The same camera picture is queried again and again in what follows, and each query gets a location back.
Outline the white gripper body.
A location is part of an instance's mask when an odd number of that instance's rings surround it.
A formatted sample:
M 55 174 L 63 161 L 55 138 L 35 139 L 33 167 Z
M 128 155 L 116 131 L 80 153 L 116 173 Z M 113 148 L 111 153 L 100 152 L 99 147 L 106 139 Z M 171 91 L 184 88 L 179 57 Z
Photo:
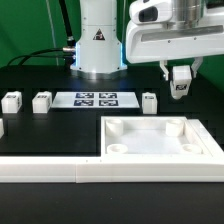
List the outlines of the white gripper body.
M 126 32 L 130 63 L 197 58 L 224 54 L 224 9 L 205 9 L 195 28 L 166 29 L 163 24 L 136 25 Z

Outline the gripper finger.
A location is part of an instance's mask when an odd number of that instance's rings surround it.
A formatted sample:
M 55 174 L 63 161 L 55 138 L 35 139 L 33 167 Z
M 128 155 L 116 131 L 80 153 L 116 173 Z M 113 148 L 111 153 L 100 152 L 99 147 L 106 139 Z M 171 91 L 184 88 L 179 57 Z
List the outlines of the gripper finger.
M 168 65 L 168 61 L 167 61 L 167 60 L 161 60 L 161 61 L 159 62 L 160 69 L 162 70 L 162 72 L 163 72 L 163 77 L 164 77 L 164 79 L 165 79 L 166 81 L 168 81 L 169 78 L 170 78 L 170 72 L 169 72 L 169 70 L 168 70 L 167 65 Z
M 202 63 L 203 63 L 203 58 L 202 57 L 197 57 L 197 58 L 194 59 L 194 62 L 191 65 L 191 71 L 192 71 L 192 76 L 193 77 L 197 76 L 198 69 L 200 68 Z

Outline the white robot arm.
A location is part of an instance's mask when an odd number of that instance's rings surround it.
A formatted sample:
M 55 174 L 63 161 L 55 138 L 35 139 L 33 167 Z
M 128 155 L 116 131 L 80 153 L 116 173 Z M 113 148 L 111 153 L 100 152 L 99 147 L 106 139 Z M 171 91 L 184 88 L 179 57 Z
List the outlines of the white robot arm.
M 117 1 L 80 0 L 81 38 L 75 45 L 73 71 L 105 76 L 130 63 L 224 54 L 224 3 L 209 0 L 135 0 L 124 42 L 117 39 Z

